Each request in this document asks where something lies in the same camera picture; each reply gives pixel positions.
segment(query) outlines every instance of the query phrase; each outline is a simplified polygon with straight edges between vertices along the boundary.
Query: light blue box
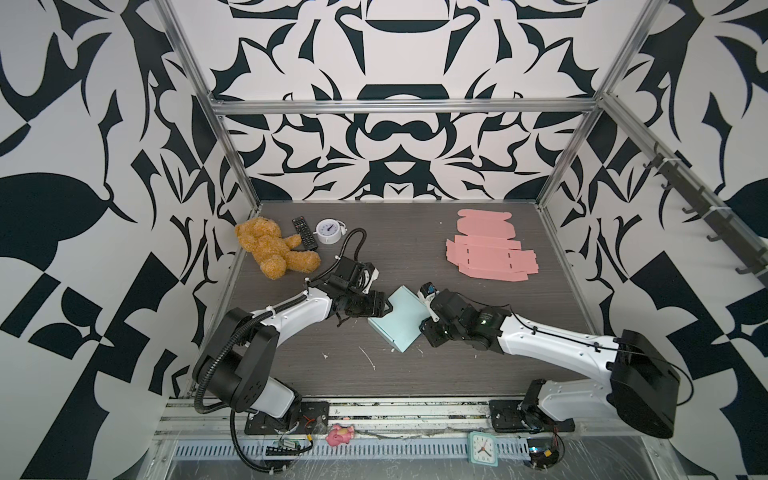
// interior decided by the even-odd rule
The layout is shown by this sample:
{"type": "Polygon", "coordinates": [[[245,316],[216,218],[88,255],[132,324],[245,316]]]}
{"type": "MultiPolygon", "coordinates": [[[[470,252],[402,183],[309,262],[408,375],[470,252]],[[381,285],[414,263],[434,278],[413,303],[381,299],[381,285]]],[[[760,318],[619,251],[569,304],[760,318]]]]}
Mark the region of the light blue box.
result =
{"type": "Polygon", "coordinates": [[[368,324],[379,332],[384,340],[403,353],[413,340],[422,334],[422,320],[429,317],[427,307],[403,285],[390,297],[392,311],[379,318],[368,318],[368,324]]]}

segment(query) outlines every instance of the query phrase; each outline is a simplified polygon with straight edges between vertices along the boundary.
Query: teddy bear's leg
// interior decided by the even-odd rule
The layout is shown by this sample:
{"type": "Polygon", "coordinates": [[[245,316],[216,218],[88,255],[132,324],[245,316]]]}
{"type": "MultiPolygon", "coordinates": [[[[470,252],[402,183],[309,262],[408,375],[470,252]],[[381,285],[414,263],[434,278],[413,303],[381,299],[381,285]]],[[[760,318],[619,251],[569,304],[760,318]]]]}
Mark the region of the teddy bear's leg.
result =
{"type": "Polygon", "coordinates": [[[259,263],[261,271],[267,278],[277,280],[286,272],[286,261],[280,255],[272,255],[259,263]]]}
{"type": "Polygon", "coordinates": [[[285,237],[283,238],[283,240],[285,240],[286,245],[291,250],[301,245],[301,235],[299,235],[298,233],[296,235],[291,235],[290,237],[285,237]]]}
{"type": "Polygon", "coordinates": [[[285,254],[286,265],[296,272],[312,273],[320,266],[320,255],[317,252],[294,252],[285,254]]]}

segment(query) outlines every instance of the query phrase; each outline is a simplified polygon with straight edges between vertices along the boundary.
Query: square alarm clock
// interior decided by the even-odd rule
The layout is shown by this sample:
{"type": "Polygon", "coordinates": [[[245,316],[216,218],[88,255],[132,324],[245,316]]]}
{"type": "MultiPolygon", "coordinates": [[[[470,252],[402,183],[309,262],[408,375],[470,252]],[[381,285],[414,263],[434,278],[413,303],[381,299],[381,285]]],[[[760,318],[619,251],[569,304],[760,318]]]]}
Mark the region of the square alarm clock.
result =
{"type": "Polygon", "coordinates": [[[478,465],[498,466],[496,437],[483,432],[472,432],[468,437],[469,461],[478,465]]]}

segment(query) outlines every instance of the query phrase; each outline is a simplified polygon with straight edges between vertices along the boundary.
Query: black mounting plate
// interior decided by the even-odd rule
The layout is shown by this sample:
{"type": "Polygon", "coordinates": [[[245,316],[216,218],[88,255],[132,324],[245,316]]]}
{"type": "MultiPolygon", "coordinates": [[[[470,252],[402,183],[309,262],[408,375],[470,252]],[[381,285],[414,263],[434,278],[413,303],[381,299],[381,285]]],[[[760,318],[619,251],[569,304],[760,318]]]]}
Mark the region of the black mounting plate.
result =
{"type": "Polygon", "coordinates": [[[521,400],[491,400],[488,407],[491,410],[491,425],[499,433],[538,433],[553,432],[558,427],[558,432],[573,432],[576,429],[573,419],[556,422],[554,425],[543,424],[541,428],[531,427],[533,422],[523,422],[526,413],[518,410],[521,400]]]}
{"type": "MultiPolygon", "coordinates": [[[[328,414],[330,412],[330,405],[328,402],[301,402],[299,410],[299,428],[296,429],[291,435],[307,435],[317,432],[315,428],[321,425],[320,432],[325,433],[328,431],[328,414]],[[314,422],[310,422],[307,425],[307,419],[315,419],[314,422]]],[[[245,422],[245,434],[246,435],[279,435],[275,428],[279,424],[272,417],[268,416],[264,412],[259,412],[253,415],[248,415],[248,420],[245,422]]]]}

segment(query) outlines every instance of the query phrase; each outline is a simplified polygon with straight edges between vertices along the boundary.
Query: brown teddy bear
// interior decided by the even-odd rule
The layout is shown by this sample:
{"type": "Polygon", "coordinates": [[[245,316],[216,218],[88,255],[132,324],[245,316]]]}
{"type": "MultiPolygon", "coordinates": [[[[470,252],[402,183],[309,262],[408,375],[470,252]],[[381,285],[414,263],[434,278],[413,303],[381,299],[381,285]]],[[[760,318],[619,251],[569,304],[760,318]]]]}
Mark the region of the brown teddy bear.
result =
{"type": "Polygon", "coordinates": [[[280,227],[274,220],[256,217],[235,227],[240,245],[253,254],[256,263],[267,278],[277,280],[286,268],[311,273],[320,266],[320,255],[313,251],[294,252],[301,244],[299,234],[282,238],[280,227]]]}

